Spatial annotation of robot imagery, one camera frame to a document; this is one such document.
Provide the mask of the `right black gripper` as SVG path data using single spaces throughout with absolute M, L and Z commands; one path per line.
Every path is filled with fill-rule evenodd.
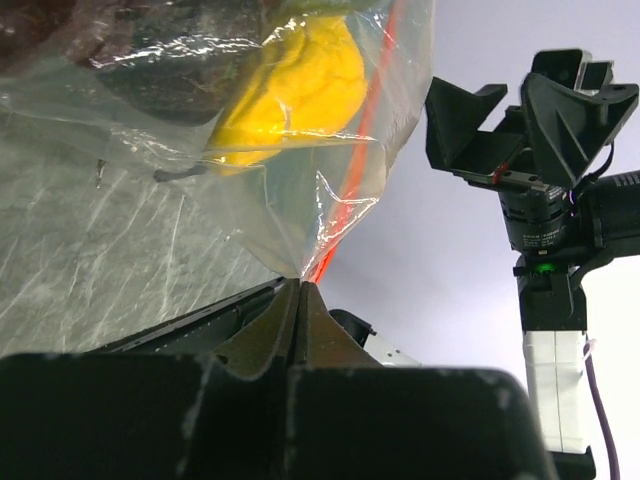
M 496 191 L 511 248 L 526 257 L 639 254 L 639 173 L 609 175 L 611 147 L 605 162 L 585 174 L 639 104 L 639 86 L 615 83 L 613 65 L 577 48 L 535 54 L 520 89 L 532 150 L 518 126 L 481 128 L 506 96 L 505 84 L 470 92 L 439 77 L 431 82 L 425 100 L 431 167 Z

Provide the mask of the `clear zip top bag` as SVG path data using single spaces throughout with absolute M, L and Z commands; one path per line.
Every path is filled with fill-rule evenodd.
M 434 27 L 431 1 L 5 1 L 1 107 L 315 282 L 417 126 Z

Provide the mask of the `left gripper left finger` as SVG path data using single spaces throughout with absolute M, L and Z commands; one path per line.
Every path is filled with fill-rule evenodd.
M 5 479 L 272 479 L 300 285 L 226 340 L 198 323 L 1 362 Z

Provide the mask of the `purple grape bunch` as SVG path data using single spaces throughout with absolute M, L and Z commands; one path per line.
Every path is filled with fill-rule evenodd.
M 238 85 L 277 1 L 4 1 L 1 73 L 58 54 L 169 123 L 211 121 Z

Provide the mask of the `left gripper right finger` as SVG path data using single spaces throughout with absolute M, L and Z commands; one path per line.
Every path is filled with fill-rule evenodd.
M 330 316 L 316 285 L 298 309 L 288 374 L 289 479 L 554 479 L 529 400 L 510 374 L 384 367 Z

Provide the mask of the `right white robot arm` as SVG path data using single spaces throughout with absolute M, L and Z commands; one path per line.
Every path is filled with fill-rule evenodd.
M 616 446 L 598 390 L 583 278 L 639 252 L 639 175 L 596 165 L 639 103 L 613 65 L 578 48 L 543 50 L 520 101 L 491 131 L 483 122 L 503 84 L 466 91 L 441 78 L 429 88 L 426 155 L 432 168 L 495 191 L 518 284 L 527 389 L 544 443 L 564 479 L 596 475 L 583 416 L 592 401 L 612 478 Z

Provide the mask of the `yellow pear-shaped gourd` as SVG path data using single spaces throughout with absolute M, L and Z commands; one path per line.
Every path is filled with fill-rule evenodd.
M 367 91 L 345 16 L 292 17 L 262 43 L 209 137 L 205 160 L 232 174 L 284 149 L 339 138 Z

